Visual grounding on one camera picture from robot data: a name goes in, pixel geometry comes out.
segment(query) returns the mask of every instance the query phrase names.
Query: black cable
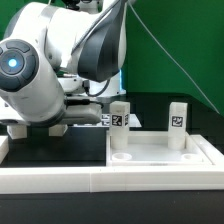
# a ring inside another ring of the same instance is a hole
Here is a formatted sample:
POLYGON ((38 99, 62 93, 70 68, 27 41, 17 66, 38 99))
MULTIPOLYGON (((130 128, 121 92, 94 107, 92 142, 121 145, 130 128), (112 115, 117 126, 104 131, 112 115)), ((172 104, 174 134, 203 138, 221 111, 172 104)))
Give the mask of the black cable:
POLYGON ((143 28, 146 30, 146 32, 151 36, 151 38, 156 42, 156 44, 163 50, 163 52, 171 59, 171 61, 174 62, 174 64, 184 73, 184 75, 193 83, 193 85, 196 87, 196 89, 201 93, 201 95, 205 98, 205 100, 209 103, 209 105, 218 113, 220 114, 219 110, 216 108, 216 106, 211 102, 211 100, 207 97, 207 95, 204 93, 204 91, 200 88, 200 86, 194 81, 192 76, 177 62, 177 60, 163 47, 163 45, 157 40, 157 38, 153 35, 153 33, 148 29, 148 27, 144 24, 144 22, 139 17, 138 13, 135 11, 133 6, 131 5, 130 0, 128 0, 128 4, 134 13, 137 20, 140 22, 140 24, 143 26, 143 28))
POLYGON ((92 101, 89 99, 66 99, 65 100, 65 105, 66 108, 68 108, 69 106, 78 106, 78 105, 89 105, 91 103, 95 103, 101 106, 101 108, 104 107, 103 103, 98 102, 98 101, 92 101))
POLYGON ((109 86, 109 84, 110 84, 110 79, 107 80, 107 82, 106 82, 105 86, 103 87, 103 89, 100 92, 95 93, 95 94, 90 94, 89 93, 89 88, 85 88, 86 94, 89 97, 97 97, 97 96, 100 96, 102 93, 104 93, 104 91, 107 89, 107 87, 109 86))

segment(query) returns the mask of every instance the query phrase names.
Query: white cylinder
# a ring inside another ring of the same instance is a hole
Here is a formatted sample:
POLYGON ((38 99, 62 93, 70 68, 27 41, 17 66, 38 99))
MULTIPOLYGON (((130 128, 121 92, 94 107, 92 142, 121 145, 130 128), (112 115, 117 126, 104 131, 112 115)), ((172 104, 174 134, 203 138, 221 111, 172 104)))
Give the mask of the white cylinder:
POLYGON ((113 149, 128 147, 130 103, 115 101, 110 104, 110 143, 113 149))
POLYGON ((182 150, 185 148, 187 121, 187 103, 170 104, 168 148, 182 150))

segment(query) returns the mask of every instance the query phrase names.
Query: white platform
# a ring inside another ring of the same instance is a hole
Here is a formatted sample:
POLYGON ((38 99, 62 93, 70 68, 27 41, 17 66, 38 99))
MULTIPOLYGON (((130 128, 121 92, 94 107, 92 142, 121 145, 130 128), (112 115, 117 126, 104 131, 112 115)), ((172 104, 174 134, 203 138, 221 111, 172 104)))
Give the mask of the white platform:
POLYGON ((140 151, 151 148, 153 157, 138 157, 131 147, 132 161, 122 166, 109 154, 107 167, 2 168, 0 194, 224 189, 224 156, 200 135, 187 136, 186 150, 169 155, 168 149, 162 147, 158 153, 155 147, 166 145, 166 133, 144 132, 142 138, 140 132, 132 134, 138 136, 130 138, 134 144, 144 145, 140 151))

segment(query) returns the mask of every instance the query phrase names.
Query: green wall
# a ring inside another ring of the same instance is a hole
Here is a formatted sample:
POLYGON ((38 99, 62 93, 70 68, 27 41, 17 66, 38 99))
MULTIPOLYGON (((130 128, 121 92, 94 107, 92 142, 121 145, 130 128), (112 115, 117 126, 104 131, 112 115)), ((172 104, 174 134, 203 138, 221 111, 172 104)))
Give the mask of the green wall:
MULTIPOLYGON (((28 2, 0 1, 0 38, 12 15, 28 2)), ((224 1, 137 0, 134 8, 224 115, 224 1)), ((206 103, 189 79, 146 33, 131 10, 127 15, 127 40, 123 68, 127 91, 187 93, 206 103)))

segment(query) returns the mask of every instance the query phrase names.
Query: white block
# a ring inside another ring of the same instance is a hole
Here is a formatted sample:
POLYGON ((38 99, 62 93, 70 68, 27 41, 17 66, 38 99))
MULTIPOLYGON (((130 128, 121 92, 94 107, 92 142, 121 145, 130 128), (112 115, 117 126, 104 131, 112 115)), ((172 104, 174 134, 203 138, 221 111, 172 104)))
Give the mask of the white block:
POLYGON ((8 125, 7 132, 12 139, 27 138, 27 126, 25 125, 8 125))
POLYGON ((9 152, 8 137, 0 136, 0 163, 2 163, 8 152, 9 152))
POLYGON ((127 191, 151 191, 151 190, 205 190, 223 189, 224 181, 221 177, 223 172, 217 172, 212 168, 210 172, 206 167, 200 169, 194 167, 181 167, 176 170, 174 167, 161 168, 152 167, 151 170, 127 172, 127 191))
POLYGON ((68 129, 66 124, 57 124, 49 128, 49 136, 62 137, 68 129))
POLYGON ((95 168, 90 178, 90 192, 125 191, 125 172, 95 168))
POLYGON ((89 192, 89 168, 2 168, 0 194, 89 192))

